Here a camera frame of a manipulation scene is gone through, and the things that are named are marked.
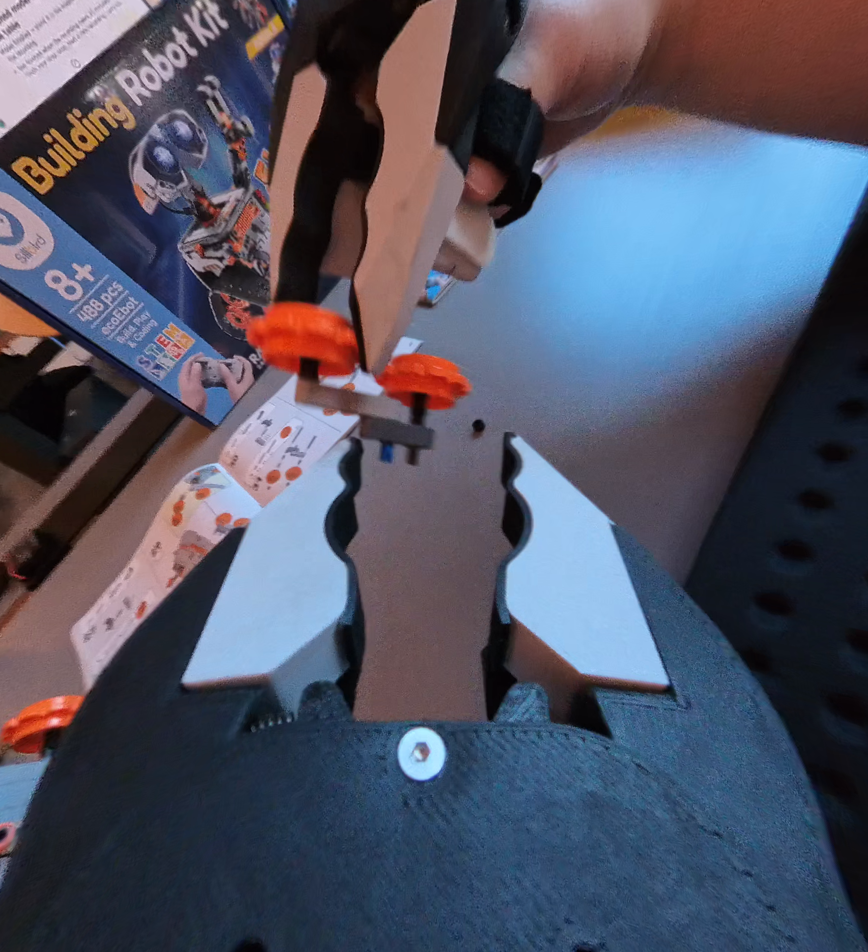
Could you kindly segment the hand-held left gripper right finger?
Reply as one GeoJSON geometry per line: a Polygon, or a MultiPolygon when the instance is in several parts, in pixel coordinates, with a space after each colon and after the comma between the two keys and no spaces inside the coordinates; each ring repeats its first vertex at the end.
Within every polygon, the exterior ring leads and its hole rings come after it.
{"type": "Polygon", "coordinates": [[[604,720],[598,689],[671,696],[615,523],[523,437],[505,433],[497,572],[481,652],[487,716],[516,684],[536,684],[553,720],[604,720]]]}

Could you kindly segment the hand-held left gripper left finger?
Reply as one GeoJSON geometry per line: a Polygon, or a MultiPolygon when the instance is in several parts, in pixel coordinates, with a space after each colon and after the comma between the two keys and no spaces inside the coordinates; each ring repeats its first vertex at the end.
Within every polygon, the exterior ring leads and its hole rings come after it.
{"type": "Polygon", "coordinates": [[[349,710],[365,650],[356,568],[363,446],[333,446],[243,530],[181,684],[261,685],[297,715],[310,684],[333,684],[349,710]]]}

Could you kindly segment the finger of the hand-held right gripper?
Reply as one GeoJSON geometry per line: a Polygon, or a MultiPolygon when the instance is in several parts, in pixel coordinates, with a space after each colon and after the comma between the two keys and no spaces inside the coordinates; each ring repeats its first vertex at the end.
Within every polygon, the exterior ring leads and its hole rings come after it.
{"type": "Polygon", "coordinates": [[[321,283],[350,272],[342,223],[352,180],[353,105],[316,62],[279,80],[286,93],[271,173],[274,303],[320,303],[321,283]]]}
{"type": "Polygon", "coordinates": [[[463,191],[470,109],[446,84],[457,6],[419,4],[355,88],[356,106],[380,134],[352,285],[360,358],[372,374],[412,318],[463,191]]]}

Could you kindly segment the grey beam orange wheel assembly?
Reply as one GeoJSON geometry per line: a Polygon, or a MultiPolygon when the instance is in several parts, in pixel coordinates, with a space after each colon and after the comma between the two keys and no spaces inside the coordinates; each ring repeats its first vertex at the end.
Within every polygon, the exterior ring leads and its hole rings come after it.
{"type": "Polygon", "coordinates": [[[383,364],[374,377],[379,394],[325,386],[324,379],[356,369],[356,332],[343,316],[312,303],[274,303],[247,337],[266,363],[296,375],[297,402],[355,416],[359,436],[379,444],[384,462],[400,446],[407,463],[418,465],[420,453],[435,446],[428,415],[451,410],[472,391],[455,363],[417,352],[383,364]]]}

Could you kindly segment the person's right forearm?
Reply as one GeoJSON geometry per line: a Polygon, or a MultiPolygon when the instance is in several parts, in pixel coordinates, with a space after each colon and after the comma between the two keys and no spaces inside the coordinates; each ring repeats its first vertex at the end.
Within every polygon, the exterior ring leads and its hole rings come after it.
{"type": "Polygon", "coordinates": [[[868,1],[662,2],[642,105],[868,147],[868,1]]]}

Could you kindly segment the grey desk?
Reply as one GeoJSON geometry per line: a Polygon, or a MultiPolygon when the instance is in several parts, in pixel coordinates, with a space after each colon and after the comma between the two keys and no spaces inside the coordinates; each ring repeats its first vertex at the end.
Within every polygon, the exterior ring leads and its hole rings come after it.
{"type": "Polygon", "coordinates": [[[693,118],[560,153],[408,331],[471,395],[416,467],[364,443],[357,719],[484,719],[507,431],[688,577],[867,185],[868,149],[693,118]]]}

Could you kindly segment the person's right hand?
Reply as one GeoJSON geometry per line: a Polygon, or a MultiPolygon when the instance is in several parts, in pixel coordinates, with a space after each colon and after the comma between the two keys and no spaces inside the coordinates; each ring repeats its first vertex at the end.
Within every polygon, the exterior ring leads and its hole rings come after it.
{"type": "Polygon", "coordinates": [[[530,93],[542,114],[539,158],[588,135],[614,113],[654,105],[654,67],[678,7],[671,1],[530,2],[499,79],[530,93]]]}

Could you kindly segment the open instruction booklet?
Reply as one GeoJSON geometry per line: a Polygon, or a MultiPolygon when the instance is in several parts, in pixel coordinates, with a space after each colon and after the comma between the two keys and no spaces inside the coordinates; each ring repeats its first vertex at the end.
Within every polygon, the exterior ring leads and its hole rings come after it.
{"type": "Polygon", "coordinates": [[[234,430],[217,460],[179,479],[132,559],[71,628],[85,688],[213,548],[354,433],[359,417],[349,410],[380,409],[381,387],[363,371],[322,387],[351,399],[339,408],[299,403],[293,376],[234,430]]]}

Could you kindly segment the blue robot kit box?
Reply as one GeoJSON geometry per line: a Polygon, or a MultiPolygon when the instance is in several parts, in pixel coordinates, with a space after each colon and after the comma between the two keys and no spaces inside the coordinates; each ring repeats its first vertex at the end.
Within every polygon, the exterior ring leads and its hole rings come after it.
{"type": "Polygon", "coordinates": [[[264,372],[296,2],[0,2],[0,289],[192,418],[264,372]]]}

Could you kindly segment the grey orange block robot model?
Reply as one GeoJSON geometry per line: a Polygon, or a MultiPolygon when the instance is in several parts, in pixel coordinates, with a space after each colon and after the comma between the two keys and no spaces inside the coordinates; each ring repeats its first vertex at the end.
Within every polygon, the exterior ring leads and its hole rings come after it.
{"type": "Polygon", "coordinates": [[[8,753],[32,756],[26,763],[0,766],[0,860],[9,857],[48,755],[82,704],[81,695],[44,699],[20,710],[0,729],[0,758],[8,753]]]}

